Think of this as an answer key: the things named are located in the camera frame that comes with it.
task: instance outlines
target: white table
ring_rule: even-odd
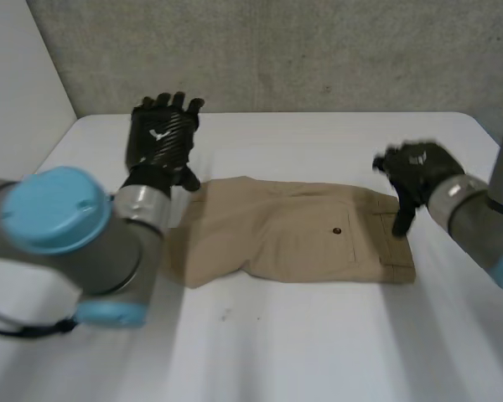
[[[114,191],[126,177],[127,129],[127,116],[85,117],[42,169],[81,167]],[[458,113],[205,115],[191,166],[202,180],[247,175],[393,193],[372,172],[373,156],[425,138],[489,177],[498,147]],[[177,192],[174,223],[185,202]],[[158,278],[144,329],[80,327],[23,347],[3,382],[20,390],[2,389],[0,400],[503,402],[503,292],[426,211],[409,239],[412,286],[235,274],[183,290]],[[47,292],[41,309],[59,317],[74,292],[54,279]]]

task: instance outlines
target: black cable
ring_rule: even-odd
[[[46,338],[58,333],[71,332],[78,325],[73,318],[65,318],[54,325],[27,325],[22,326],[17,331],[3,331],[0,335],[9,338],[37,339]]]

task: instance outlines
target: concrete wall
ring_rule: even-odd
[[[462,111],[503,129],[503,0],[28,0],[79,116]]]

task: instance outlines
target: beige trousers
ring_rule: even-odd
[[[366,188],[247,177],[211,180],[166,242],[168,276],[198,287],[237,270],[281,282],[412,283],[397,199]]]

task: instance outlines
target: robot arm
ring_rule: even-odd
[[[20,183],[0,180],[0,257],[56,269],[82,290],[75,320],[103,327],[145,322],[167,227],[171,187],[200,187],[188,168],[202,100],[145,98],[132,112],[129,176],[115,198],[88,173],[58,167]]]
[[[488,185],[452,168],[458,163],[448,153],[449,157],[433,158],[428,147],[439,146],[418,143],[392,148],[373,166],[390,178],[401,210],[403,204],[427,205],[433,219],[503,289],[503,142]],[[409,211],[399,211],[401,216],[406,214]],[[398,235],[405,235],[410,223]]]

